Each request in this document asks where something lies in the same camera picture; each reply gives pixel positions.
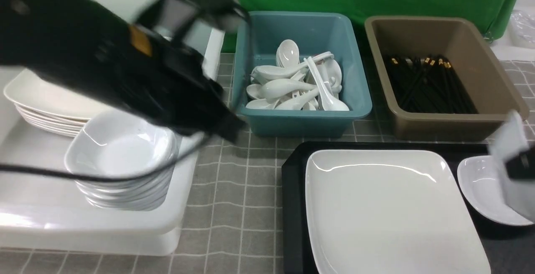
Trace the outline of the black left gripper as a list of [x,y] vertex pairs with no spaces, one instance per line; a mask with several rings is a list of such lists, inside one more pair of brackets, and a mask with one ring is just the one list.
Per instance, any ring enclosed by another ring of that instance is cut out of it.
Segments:
[[222,101],[222,87],[203,70],[204,55],[175,33],[128,28],[122,44],[122,110],[190,136],[203,132],[230,142],[245,126]]

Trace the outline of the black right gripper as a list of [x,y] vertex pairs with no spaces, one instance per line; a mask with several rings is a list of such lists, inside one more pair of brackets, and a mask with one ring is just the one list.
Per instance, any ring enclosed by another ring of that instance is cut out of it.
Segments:
[[511,180],[535,180],[535,147],[518,152],[505,163]]

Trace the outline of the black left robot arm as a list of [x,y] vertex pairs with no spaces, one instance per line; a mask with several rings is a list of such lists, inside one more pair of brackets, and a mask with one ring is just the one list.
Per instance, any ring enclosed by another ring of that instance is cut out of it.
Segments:
[[1,64],[183,136],[236,142],[245,122],[185,43],[196,22],[228,30],[237,0],[156,0],[128,21],[94,0],[1,0]]

